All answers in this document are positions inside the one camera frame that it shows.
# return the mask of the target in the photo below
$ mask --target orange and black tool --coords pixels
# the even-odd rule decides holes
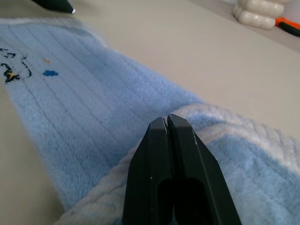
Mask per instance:
[[[299,23],[289,21],[285,17],[279,17],[276,19],[275,25],[290,34],[300,37],[300,24]]]

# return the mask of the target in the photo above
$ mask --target towel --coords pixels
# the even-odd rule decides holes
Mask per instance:
[[[215,156],[244,225],[296,225],[300,144],[164,79],[71,19],[0,20],[0,76],[66,213],[121,224],[128,165],[148,124],[186,118]]]

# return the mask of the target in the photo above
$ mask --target blue embroidered spot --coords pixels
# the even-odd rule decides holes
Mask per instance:
[[[43,72],[44,76],[57,76],[58,73],[56,73],[55,71],[50,71],[50,70],[46,70],[45,72]]]

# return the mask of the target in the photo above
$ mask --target blue towel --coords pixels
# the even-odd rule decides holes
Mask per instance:
[[[148,124],[186,118],[218,160],[244,225],[300,224],[300,144],[204,103],[69,19],[0,20],[0,75],[67,211],[120,224]]]

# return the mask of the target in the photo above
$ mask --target white table surface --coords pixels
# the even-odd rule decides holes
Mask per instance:
[[[300,39],[235,22],[210,0],[72,0],[121,53],[200,98],[300,140]],[[29,0],[1,0],[1,17],[65,16]],[[49,225],[62,208],[0,85],[0,224]]]

